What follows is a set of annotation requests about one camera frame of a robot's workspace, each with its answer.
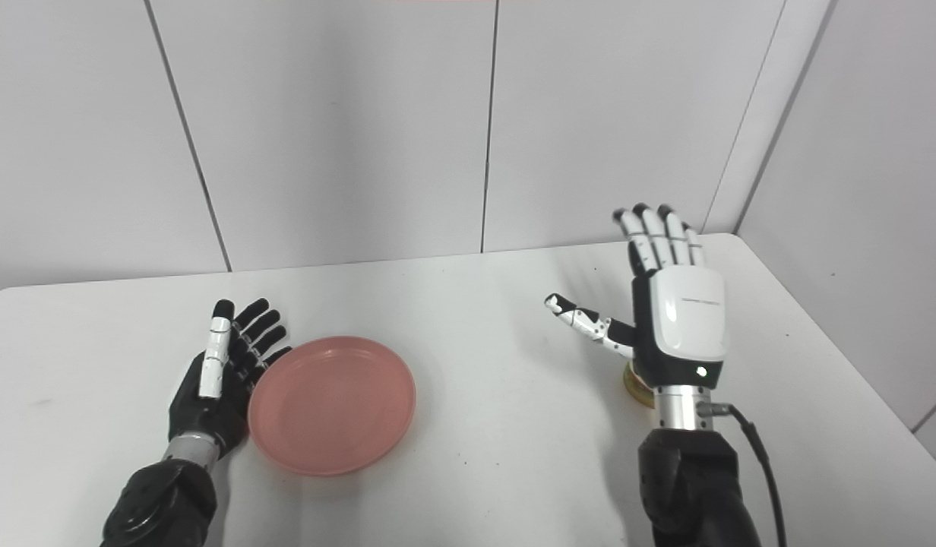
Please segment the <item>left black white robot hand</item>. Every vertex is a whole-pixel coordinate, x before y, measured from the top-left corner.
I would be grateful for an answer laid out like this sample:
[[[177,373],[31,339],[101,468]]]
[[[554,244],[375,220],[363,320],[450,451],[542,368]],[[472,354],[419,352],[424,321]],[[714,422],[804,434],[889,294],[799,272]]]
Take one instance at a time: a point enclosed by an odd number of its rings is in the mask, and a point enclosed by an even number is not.
[[[204,350],[191,361],[169,406],[169,458],[194,456],[211,467],[247,435],[247,412],[256,385],[291,351],[280,312],[266,298],[236,311],[220,300],[212,311]]]

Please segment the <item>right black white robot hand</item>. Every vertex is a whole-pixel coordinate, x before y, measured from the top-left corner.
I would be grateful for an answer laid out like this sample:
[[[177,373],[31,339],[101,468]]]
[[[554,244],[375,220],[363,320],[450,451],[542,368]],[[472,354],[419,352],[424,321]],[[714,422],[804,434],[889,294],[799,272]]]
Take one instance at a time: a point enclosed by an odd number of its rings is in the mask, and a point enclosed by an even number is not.
[[[545,307],[574,331],[635,364],[652,389],[714,389],[728,352],[726,283],[691,226],[666,204],[635,204],[612,218],[628,243],[634,320],[579,307],[561,294]]]

